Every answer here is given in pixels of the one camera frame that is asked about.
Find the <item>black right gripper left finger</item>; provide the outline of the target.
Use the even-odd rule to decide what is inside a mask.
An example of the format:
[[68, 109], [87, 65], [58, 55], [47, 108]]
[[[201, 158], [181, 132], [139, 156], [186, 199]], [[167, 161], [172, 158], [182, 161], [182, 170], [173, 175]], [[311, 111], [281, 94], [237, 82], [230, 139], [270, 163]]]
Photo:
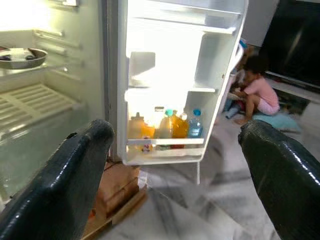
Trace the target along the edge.
[[113, 139], [102, 119], [69, 134], [1, 212], [1, 239], [81, 239]]

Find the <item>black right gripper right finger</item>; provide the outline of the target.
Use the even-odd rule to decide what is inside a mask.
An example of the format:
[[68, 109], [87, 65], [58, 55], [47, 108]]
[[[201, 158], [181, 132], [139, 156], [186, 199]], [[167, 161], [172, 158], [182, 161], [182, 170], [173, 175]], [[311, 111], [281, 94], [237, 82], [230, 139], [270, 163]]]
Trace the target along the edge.
[[271, 124], [250, 120], [238, 143], [255, 191], [282, 240], [320, 238], [320, 163]]

